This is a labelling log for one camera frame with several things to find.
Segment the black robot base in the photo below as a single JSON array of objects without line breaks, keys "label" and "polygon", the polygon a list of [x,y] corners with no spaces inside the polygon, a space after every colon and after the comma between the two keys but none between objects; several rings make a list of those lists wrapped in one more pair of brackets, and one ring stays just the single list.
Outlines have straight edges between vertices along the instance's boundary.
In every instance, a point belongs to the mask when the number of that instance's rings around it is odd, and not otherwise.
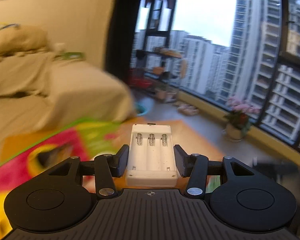
[{"label": "black robot base", "polygon": [[[123,189],[129,146],[116,155],[80,162],[71,157],[12,190],[4,210],[13,230],[6,240],[287,240],[297,208],[293,194],[244,163],[188,155],[174,146],[179,189]],[[95,175],[96,193],[82,187]],[[205,194],[207,175],[221,186]]]}]

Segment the wooden table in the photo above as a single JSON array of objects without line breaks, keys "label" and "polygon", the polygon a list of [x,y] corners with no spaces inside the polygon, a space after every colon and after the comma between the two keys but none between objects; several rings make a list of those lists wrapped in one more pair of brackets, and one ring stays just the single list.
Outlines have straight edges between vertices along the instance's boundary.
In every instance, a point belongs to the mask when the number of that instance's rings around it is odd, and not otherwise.
[{"label": "wooden table", "polygon": [[[130,144],[132,125],[156,123],[158,125],[170,125],[172,130],[173,145],[179,144],[188,153],[199,153],[205,155],[212,161],[221,161],[224,154],[213,146],[206,138],[200,136],[197,132],[191,129],[181,120],[169,120],[169,121],[148,121],[143,117],[137,117],[130,119],[120,125],[118,134],[119,137],[114,141],[117,148],[120,148],[123,144]],[[4,162],[15,156],[18,152],[33,145],[37,141],[47,137],[49,134],[56,132],[57,130],[40,131],[32,134],[21,134],[6,138],[1,161]],[[114,178],[116,187],[118,190],[128,187],[125,183],[125,176],[121,178]],[[183,189],[187,184],[187,178],[179,178],[177,188]]]}]

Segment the battery spring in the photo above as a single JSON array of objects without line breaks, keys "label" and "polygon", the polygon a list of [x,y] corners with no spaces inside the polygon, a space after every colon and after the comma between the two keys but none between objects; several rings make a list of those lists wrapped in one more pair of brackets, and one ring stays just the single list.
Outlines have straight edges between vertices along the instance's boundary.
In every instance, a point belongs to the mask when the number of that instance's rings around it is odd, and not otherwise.
[{"label": "battery spring", "polygon": [[154,146],[154,134],[153,133],[149,134],[149,145]]},{"label": "battery spring", "polygon": [[137,140],[138,145],[142,145],[142,134],[141,133],[137,133],[136,140]]},{"label": "battery spring", "polygon": [[162,135],[162,145],[167,146],[168,145],[168,138],[166,134]]}]

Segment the green leaves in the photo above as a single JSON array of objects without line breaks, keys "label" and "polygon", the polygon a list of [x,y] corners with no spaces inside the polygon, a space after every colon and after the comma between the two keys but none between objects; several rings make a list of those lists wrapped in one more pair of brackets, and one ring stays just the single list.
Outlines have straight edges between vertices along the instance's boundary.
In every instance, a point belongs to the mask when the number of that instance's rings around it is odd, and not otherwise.
[{"label": "green leaves", "polygon": [[243,136],[250,130],[251,123],[249,122],[249,117],[242,111],[231,111],[229,114],[225,115],[224,118],[226,118],[235,128],[241,130]]}]

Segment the sky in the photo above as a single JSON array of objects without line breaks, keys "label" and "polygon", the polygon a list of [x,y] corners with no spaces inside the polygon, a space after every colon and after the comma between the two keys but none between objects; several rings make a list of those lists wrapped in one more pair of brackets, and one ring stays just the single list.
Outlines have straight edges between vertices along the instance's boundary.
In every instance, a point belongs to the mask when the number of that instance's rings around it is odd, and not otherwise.
[{"label": "sky", "polygon": [[[172,30],[183,30],[191,35],[202,36],[215,44],[230,46],[236,0],[177,0]],[[137,28],[146,28],[149,8],[140,7]],[[163,13],[167,29],[170,9]]]}]

